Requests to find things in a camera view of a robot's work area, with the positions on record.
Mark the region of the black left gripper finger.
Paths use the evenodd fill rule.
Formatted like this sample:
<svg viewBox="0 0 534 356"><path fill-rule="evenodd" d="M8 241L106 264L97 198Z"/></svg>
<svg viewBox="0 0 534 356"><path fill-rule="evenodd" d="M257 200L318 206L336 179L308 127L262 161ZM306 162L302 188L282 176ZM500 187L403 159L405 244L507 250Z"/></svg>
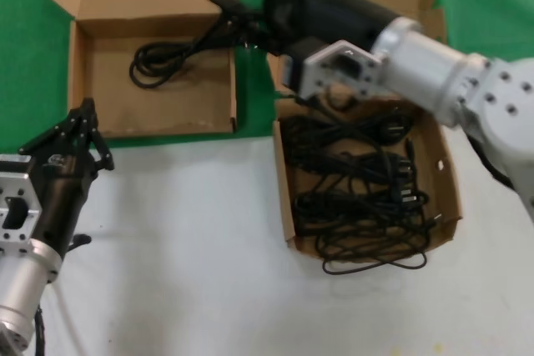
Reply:
<svg viewBox="0 0 534 356"><path fill-rule="evenodd" d="M45 149L66 146L88 150L90 144L90 98L85 98L79 107L68 112L65 119L22 145L18 154L36 155Z"/></svg>
<svg viewBox="0 0 534 356"><path fill-rule="evenodd" d="M98 116L94 100L86 99L85 108L85 124L88 130L88 142L94 146L96 152L98 153L98 158L95 160L95 168L98 171L113 171L115 168L113 155L111 154L107 143L98 130Z"/></svg>

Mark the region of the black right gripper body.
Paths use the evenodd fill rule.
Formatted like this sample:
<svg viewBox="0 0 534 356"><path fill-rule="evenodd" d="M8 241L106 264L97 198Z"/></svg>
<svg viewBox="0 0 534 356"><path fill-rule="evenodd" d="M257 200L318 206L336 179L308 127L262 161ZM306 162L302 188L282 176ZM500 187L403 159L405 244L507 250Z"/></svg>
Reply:
<svg viewBox="0 0 534 356"><path fill-rule="evenodd" d="M395 20L394 12L369 0L264 0L263 8L270 30L286 42L346 40L366 51Z"/></svg>

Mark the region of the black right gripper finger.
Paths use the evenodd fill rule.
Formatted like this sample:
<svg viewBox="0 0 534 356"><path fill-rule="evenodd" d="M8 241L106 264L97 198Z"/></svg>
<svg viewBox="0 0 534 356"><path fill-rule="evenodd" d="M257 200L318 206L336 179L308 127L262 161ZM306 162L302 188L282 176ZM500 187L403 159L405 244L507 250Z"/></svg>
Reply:
<svg viewBox="0 0 534 356"><path fill-rule="evenodd" d="M240 0L210 0L220 9L220 15L209 30L209 40L221 46L254 44L263 46L267 32L260 11L247 7Z"/></svg>

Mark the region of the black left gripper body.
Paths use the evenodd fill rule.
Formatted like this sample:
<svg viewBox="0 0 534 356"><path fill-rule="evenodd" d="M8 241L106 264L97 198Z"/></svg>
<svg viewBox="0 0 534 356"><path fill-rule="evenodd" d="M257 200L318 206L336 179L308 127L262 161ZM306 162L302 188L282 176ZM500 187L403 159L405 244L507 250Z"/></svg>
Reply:
<svg viewBox="0 0 534 356"><path fill-rule="evenodd" d="M67 150L42 151L36 155L43 184L38 188L42 207L32 238L58 254L65 254L76 228L88 191L98 176L94 158Z"/></svg>

